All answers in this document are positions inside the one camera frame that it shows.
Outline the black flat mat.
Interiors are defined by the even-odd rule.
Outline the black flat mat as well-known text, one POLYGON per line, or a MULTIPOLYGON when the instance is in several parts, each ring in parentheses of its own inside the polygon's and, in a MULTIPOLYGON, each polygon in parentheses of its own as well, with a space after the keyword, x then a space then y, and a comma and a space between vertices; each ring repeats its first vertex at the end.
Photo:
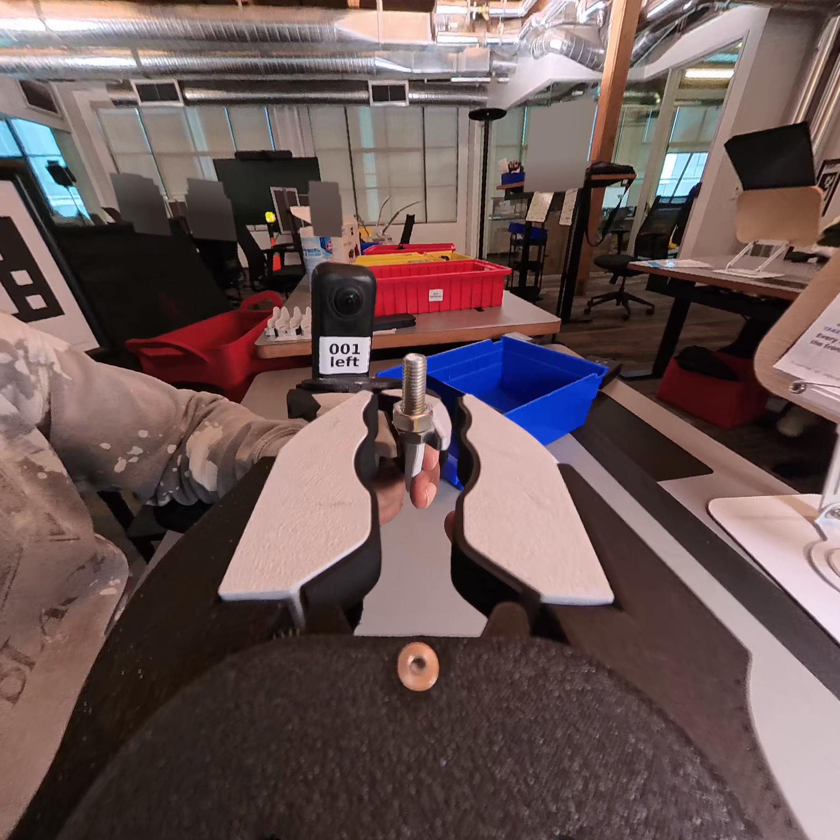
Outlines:
POLYGON ((617 455, 625 457, 656 482, 713 473, 711 467, 604 394, 596 397, 584 424, 572 435, 587 448, 593 445, 609 463, 617 455))

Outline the black utility cart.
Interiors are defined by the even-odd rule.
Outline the black utility cart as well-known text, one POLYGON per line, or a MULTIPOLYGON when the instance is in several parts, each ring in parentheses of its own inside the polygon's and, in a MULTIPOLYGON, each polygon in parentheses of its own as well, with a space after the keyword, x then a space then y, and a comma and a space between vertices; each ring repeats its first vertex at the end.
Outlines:
POLYGON ((548 231, 545 226, 530 222, 511 222, 508 265, 511 277, 509 291, 530 303, 541 300, 545 249, 548 231))

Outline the black white marker board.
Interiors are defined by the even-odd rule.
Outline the black white marker board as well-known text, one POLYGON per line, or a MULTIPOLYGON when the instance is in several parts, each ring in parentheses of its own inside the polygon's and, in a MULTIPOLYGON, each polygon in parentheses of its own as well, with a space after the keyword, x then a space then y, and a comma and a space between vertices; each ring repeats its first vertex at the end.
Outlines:
POLYGON ((10 158, 1 160, 1 284, 2 312, 79 350, 103 347, 47 204, 27 165, 10 158))

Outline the red tote bag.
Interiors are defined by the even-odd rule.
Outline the red tote bag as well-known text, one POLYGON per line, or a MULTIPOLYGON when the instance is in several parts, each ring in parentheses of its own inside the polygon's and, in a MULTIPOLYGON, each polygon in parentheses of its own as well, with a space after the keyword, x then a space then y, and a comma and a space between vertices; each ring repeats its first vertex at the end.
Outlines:
POLYGON ((280 370, 287 358, 258 357, 256 341, 282 296, 267 290, 247 297, 227 311, 153 339, 131 339, 125 349, 140 362, 143 373, 163 382, 192 387, 208 385, 239 403, 258 374, 280 370))

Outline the silver ventilation duct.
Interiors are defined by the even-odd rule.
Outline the silver ventilation duct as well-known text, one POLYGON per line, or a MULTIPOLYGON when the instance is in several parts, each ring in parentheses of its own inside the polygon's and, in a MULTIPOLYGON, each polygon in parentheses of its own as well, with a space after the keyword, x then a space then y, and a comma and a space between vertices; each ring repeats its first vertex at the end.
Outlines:
POLYGON ((2 2, 2 46, 428 46, 430 13, 371 9, 123 2, 2 2))
POLYGON ((44 80, 225 76, 450 76, 486 75, 486 49, 374 50, 310 55, 255 51, 137 48, 3 48, 3 74, 44 80))

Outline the small framed screen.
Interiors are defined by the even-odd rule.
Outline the small framed screen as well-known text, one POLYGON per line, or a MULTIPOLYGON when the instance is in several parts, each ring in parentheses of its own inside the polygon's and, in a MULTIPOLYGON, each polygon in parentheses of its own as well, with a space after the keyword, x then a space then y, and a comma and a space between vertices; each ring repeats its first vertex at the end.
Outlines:
POLYGON ((272 186, 269 191, 275 208, 279 231, 283 235, 294 235, 298 230, 298 221, 292 209, 300 206, 298 189, 288 186, 272 186))

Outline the silver hex bolt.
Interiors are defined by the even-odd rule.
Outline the silver hex bolt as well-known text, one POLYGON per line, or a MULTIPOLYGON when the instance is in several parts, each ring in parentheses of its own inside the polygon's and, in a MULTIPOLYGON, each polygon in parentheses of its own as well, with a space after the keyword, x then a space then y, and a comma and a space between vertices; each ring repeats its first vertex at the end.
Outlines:
POLYGON ((420 353, 407 354, 402 363, 402 401, 411 411, 425 404, 427 359, 420 353))

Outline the dark red ottoman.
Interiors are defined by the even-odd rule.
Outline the dark red ottoman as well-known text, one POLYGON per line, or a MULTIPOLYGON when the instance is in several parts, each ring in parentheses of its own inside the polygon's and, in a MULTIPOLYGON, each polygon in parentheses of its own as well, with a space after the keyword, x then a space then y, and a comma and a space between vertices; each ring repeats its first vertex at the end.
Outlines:
POLYGON ((668 364, 655 395, 662 403, 727 430, 761 419, 770 399, 752 360, 699 346, 684 348, 668 364))

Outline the black floor stand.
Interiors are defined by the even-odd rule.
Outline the black floor stand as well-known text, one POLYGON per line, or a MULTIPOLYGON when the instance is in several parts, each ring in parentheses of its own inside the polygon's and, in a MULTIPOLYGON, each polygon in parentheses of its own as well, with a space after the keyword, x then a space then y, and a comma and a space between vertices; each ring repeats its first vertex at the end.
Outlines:
POLYGON ((590 227, 592 193, 596 188, 616 184, 630 186, 636 173, 632 166, 606 161, 594 161, 584 173, 582 188, 576 193, 571 216, 570 236, 561 275, 561 287, 556 315, 561 324, 572 320, 575 291, 581 267, 583 246, 590 227))

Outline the wooden support post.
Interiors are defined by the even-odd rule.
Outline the wooden support post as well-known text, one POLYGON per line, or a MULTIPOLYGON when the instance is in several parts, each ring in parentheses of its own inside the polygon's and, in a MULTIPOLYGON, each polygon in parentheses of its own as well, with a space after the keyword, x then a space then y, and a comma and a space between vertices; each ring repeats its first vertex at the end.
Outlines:
MULTIPOLYGON (((605 64, 591 145, 591 161, 612 161, 613 159, 627 85, 627 74, 632 63, 632 53, 642 5, 642 1, 614 1, 612 3, 605 64)), ((576 297, 582 297, 586 294, 593 262, 592 245, 597 239, 597 229, 601 223, 604 192, 604 187, 594 188, 591 192, 587 231, 590 239, 583 243, 575 289, 576 297)))

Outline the large black screen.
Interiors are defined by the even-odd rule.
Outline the large black screen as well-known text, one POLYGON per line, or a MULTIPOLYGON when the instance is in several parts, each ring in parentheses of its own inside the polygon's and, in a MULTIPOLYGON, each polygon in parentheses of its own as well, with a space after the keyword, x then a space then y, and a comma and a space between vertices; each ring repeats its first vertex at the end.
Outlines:
POLYGON ((231 304, 179 224, 59 226, 57 243, 107 335, 150 339, 229 312, 231 304))

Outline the person's left hand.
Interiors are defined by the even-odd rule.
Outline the person's left hand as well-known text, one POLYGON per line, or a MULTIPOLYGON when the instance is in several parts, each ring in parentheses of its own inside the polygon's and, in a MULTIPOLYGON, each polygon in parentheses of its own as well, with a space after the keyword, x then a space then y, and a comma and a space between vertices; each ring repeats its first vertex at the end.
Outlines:
POLYGON ((406 495, 416 509, 428 508, 436 498, 439 485, 439 452, 424 447, 421 471, 406 489, 404 472, 393 458, 380 458, 374 477, 380 526, 392 522, 403 509, 406 495))

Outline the yellow plastic crate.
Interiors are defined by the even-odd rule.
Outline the yellow plastic crate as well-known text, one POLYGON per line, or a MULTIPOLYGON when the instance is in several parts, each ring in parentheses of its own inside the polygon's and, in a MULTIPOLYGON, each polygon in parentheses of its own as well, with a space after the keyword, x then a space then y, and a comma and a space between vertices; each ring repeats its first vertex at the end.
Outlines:
POLYGON ((369 268, 379 266, 404 266, 423 263, 450 263, 456 261, 470 261, 473 258, 461 255, 455 251, 395 251, 387 254, 372 254, 370 252, 361 255, 355 260, 355 264, 369 268))

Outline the silver hex nut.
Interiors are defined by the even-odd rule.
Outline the silver hex nut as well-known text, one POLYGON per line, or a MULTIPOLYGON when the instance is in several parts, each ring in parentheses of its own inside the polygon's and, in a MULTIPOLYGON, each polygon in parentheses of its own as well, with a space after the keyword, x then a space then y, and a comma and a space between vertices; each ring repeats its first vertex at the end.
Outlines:
POLYGON ((404 402, 399 401, 392 409, 392 424, 400 434, 426 436, 434 431, 433 409, 425 403, 409 411, 404 402))

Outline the person's left forearm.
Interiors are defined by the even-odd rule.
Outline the person's left forearm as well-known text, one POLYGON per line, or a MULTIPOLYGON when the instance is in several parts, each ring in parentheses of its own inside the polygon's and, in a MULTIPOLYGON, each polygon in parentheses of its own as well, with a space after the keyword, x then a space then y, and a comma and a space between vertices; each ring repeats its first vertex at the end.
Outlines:
POLYGON ((214 502, 304 426, 96 362, 5 313, 1 340, 5 511, 89 490, 155 507, 214 502))

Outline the black floor lamp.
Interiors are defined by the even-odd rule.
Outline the black floor lamp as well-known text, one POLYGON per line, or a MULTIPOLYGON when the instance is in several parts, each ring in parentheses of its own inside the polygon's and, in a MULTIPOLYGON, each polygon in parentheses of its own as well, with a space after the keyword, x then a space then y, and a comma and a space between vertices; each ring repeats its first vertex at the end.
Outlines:
POLYGON ((479 219, 478 219, 478 240, 476 257, 482 259, 485 243, 485 230, 487 220, 487 179, 488 162, 490 152, 490 127, 503 119, 507 111, 503 108, 477 108, 469 112, 469 119, 479 123, 482 129, 481 167, 480 167, 480 190, 479 190, 479 219))

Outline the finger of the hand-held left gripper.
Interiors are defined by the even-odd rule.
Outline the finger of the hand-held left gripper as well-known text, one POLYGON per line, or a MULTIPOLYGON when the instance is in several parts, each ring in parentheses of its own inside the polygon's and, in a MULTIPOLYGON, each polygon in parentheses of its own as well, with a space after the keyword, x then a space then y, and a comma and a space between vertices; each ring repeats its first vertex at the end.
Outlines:
POLYGON ((414 427, 402 431, 402 455, 406 489, 423 471, 426 448, 437 452, 437 465, 443 468, 452 441, 453 427, 448 409, 438 396, 425 397, 426 410, 419 415, 419 430, 414 427))
POLYGON ((400 387, 389 387, 376 393, 377 432, 375 456, 378 462, 403 463, 404 453, 398 432, 393 425, 393 409, 403 398, 400 387))

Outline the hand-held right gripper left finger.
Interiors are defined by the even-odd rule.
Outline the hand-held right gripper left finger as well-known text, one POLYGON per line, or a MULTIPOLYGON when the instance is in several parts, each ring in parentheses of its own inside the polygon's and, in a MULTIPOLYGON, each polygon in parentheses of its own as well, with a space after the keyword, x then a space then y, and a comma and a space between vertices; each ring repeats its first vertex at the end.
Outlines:
POLYGON ((315 607, 363 602, 382 569, 378 414, 372 392, 354 394, 282 448, 218 587, 224 602, 283 602, 299 628, 315 607))

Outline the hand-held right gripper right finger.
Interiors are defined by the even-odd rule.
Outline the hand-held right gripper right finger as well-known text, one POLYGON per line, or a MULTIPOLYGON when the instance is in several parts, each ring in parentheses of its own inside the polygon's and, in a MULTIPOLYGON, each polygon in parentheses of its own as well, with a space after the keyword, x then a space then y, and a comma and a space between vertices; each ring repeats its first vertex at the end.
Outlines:
POLYGON ((612 606, 615 594, 560 465, 527 430, 474 395, 458 399, 451 580, 490 619, 516 610, 546 629, 556 607, 612 606))

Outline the small wooden board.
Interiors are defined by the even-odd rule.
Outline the small wooden board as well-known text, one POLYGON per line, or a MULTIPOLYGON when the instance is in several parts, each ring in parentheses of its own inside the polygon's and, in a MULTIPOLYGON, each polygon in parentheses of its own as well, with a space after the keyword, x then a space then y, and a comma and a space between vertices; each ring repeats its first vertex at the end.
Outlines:
POLYGON ((756 241, 811 246, 820 236, 823 194, 816 185, 744 191, 738 196, 735 236, 756 241))

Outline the printed instruction sheet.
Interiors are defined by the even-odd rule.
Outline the printed instruction sheet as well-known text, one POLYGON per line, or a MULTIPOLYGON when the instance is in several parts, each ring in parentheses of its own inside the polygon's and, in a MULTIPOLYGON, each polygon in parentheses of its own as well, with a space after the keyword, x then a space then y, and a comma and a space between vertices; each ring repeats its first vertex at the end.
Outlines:
POLYGON ((839 296, 773 367, 797 381, 839 387, 839 296))

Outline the black flag panel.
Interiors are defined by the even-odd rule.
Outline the black flag panel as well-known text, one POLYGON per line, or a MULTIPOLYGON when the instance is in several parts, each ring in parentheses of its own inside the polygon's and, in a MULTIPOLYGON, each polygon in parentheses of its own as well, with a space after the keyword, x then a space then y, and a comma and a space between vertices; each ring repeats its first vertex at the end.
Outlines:
POLYGON ((724 150, 744 192, 816 184, 808 122, 738 134, 724 150))

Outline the wooden top desk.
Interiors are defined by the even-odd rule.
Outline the wooden top desk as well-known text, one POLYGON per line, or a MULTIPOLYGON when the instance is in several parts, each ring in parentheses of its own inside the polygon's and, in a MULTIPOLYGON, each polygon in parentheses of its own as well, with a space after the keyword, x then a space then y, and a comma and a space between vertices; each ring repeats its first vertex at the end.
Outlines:
POLYGON ((818 267, 808 263, 781 261, 780 267, 770 270, 772 277, 761 277, 747 271, 747 275, 724 273, 720 267, 728 257, 705 258, 708 267, 677 266, 673 260, 636 260, 632 270, 648 276, 647 291, 673 300, 664 331, 658 344, 650 372, 623 373, 630 380, 659 380, 677 351, 689 310, 703 306, 720 312, 737 314, 746 319, 748 336, 755 338, 759 327, 769 328, 806 289, 818 267))

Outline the white carton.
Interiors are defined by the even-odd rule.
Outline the white carton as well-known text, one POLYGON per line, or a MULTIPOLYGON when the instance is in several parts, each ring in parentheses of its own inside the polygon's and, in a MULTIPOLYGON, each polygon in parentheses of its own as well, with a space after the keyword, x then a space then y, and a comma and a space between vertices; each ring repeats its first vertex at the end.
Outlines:
POLYGON ((341 235, 329 237, 328 252, 329 261, 347 265, 360 256, 359 225, 354 215, 343 214, 341 235))

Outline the black monitor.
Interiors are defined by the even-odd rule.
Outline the black monitor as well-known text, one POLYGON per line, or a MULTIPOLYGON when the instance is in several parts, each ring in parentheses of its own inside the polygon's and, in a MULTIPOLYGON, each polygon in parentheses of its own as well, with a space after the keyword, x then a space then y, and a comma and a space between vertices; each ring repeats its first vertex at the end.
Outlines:
POLYGON ((265 214, 274 211, 273 187, 307 195, 309 183, 321 180, 317 157, 296 157, 288 150, 236 152, 234 158, 213 159, 213 168, 234 216, 248 226, 262 225, 265 214))

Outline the blue plastic bin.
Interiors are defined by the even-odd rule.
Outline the blue plastic bin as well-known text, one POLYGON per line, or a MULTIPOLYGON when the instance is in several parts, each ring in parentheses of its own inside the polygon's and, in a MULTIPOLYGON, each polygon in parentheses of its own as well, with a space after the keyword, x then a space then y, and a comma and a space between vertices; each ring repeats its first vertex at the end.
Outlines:
POLYGON ((543 445, 585 423, 606 373, 602 364, 509 336, 427 357, 427 389, 453 421, 459 398, 471 395, 543 445))

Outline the black office chair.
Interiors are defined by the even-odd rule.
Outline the black office chair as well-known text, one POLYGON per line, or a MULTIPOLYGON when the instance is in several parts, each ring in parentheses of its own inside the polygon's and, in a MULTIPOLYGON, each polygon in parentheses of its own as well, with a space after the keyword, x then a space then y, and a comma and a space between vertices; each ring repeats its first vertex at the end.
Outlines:
POLYGON ((632 303, 646 308, 647 316, 655 314, 655 304, 626 290, 627 279, 642 274, 639 270, 631 269, 630 265, 639 260, 666 259, 669 256, 679 213, 679 204, 663 203, 658 196, 637 231, 631 253, 595 258, 595 265, 611 273, 611 284, 617 285, 617 288, 588 300, 583 309, 585 316, 590 316, 594 308, 608 302, 613 302, 624 310, 624 320, 630 319, 632 315, 632 303))

